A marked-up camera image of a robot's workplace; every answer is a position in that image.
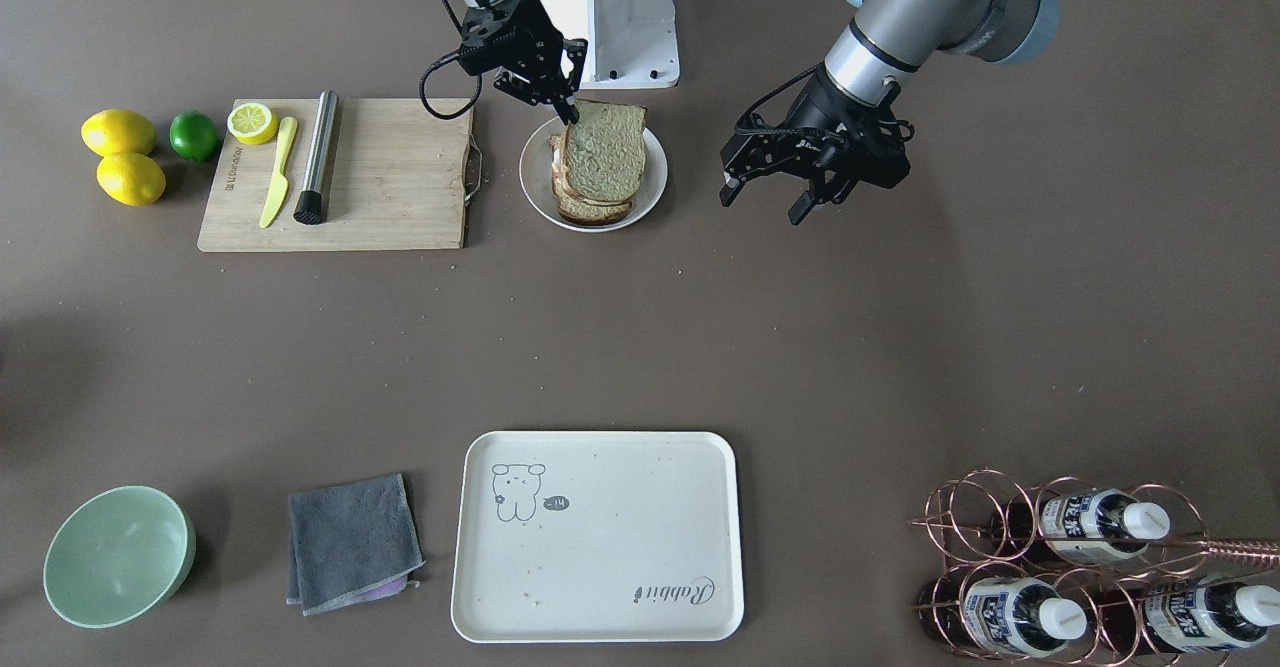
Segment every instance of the cartoon animal drawing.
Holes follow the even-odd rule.
[[[538,490],[543,489],[545,465],[494,465],[493,498],[503,522],[527,522],[538,511]]]

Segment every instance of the bread slice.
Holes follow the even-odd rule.
[[[550,138],[554,155],[552,160],[552,193],[556,197],[556,210],[559,215],[573,224],[585,227],[612,225],[613,221],[626,218],[631,213],[630,198],[620,205],[590,205],[568,189],[561,157],[563,142],[563,134],[553,134]]]
[[[585,205],[630,204],[644,174],[648,110],[580,99],[579,122],[567,125],[558,156],[564,193]]]

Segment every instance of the bottle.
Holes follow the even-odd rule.
[[[1030,506],[1010,503],[991,516],[987,533],[1005,540],[1000,554],[1023,549],[1037,534],[1023,558],[1034,565],[1112,565],[1137,557],[1148,540],[1169,535],[1169,513],[1153,502],[1139,502],[1117,489],[1064,494],[1044,501],[1036,520]]]
[[[998,657],[1046,658],[1079,639],[1088,627],[1084,609],[1032,577],[987,577],[960,594],[952,580],[929,584],[916,604],[952,603],[919,611],[931,638]]]
[[[1123,597],[1103,594],[1098,602],[1108,604],[1102,608],[1102,621],[1112,647],[1128,653],[1139,629],[1146,630],[1147,640],[1139,639],[1135,655],[1228,652],[1261,644],[1267,627],[1280,625],[1280,590],[1224,579],[1210,575],[1157,586],[1138,600],[1140,626]]]

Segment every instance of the green bowl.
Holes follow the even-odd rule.
[[[45,597],[79,627],[123,625],[169,598],[191,571],[196,530],[169,494],[122,486],[83,503],[45,556]]]

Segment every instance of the washcloth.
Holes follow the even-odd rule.
[[[289,497],[285,603],[302,615],[399,594],[424,565],[399,474]]]

